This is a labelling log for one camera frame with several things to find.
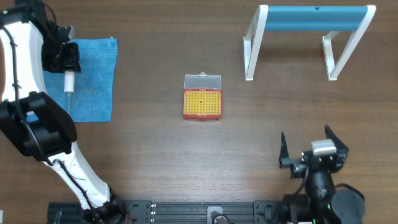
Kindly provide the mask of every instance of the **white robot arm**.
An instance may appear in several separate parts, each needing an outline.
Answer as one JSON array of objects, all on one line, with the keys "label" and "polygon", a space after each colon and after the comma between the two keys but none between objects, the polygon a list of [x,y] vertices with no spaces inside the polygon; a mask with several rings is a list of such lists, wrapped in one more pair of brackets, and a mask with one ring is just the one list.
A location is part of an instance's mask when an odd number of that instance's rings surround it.
[{"label": "white robot arm", "polygon": [[[68,43],[73,27],[48,21],[45,6],[39,0],[16,0],[16,7],[1,13],[6,78],[0,129],[23,155],[34,156],[57,172],[94,222],[124,218],[123,203],[80,152],[71,117],[46,94],[43,69],[79,72],[80,65],[77,44]],[[31,113],[39,120],[27,122],[26,114]]]}]

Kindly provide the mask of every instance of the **blue bar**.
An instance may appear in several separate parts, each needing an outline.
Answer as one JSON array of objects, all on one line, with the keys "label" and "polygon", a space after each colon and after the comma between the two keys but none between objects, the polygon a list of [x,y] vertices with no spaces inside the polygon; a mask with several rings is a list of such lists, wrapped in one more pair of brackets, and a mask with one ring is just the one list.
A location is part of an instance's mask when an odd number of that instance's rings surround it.
[{"label": "blue bar", "polygon": [[367,6],[269,6],[266,31],[356,31]]}]

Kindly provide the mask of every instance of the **open lid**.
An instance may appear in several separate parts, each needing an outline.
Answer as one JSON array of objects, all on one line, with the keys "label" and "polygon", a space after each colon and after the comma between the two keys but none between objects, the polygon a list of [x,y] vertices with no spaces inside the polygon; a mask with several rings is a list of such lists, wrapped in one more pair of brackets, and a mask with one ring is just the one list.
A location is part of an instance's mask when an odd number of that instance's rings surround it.
[{"label": "open lid", "polygon": [[201,72],[199,75],[185,75],[184,89],[221,89],[221,75],[207,75]]}]

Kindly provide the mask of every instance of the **brown tabletop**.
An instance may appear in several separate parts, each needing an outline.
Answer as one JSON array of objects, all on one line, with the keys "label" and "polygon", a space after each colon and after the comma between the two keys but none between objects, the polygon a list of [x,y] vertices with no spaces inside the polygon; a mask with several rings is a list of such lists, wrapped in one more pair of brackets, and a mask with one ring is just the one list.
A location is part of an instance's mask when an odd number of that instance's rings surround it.
[{"label": "brown tabletop", "polygon": [[[280,200],[301,181],[279,170],[280,132],[296,158],[310,141],[325,138],[329,124],[351,149],[334,182],[365,194],[364,223],[396,222],[398,1],[46,3],[60,26],[74,26],[77,38],[118,39],[111,122],[76,126],[86,160],[121,198]],[[274,32],[264,34],[254,81],[246,82],[243,35],[259,4],[377,4],[377,11],[337,81],[326,76],[326,32]],[[0,9],[12,5],[1,1]],[[336,58],[348,36],[334,39]],[[200,72],[222,77],[221,121],[183,119],[184,75]],[[3,134],[0,143],[6,223],[44,223],[49,202],[77,201],[54,171],[22,156]]]}]

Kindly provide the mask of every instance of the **blue towel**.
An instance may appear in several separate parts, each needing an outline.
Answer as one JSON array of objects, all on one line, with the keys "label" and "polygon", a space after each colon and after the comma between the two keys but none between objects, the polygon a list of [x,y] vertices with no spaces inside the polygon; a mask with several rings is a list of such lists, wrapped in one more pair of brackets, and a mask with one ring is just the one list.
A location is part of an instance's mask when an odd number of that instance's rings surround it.
[{"label": "blue towel", "polygon": [[[117,39],[74,40],[79,45],[81,73],[75,74],[71,114],[74,122],[109,122],[112,115]],[[66,110],[65,74],[44,72],[47,94]]]}]

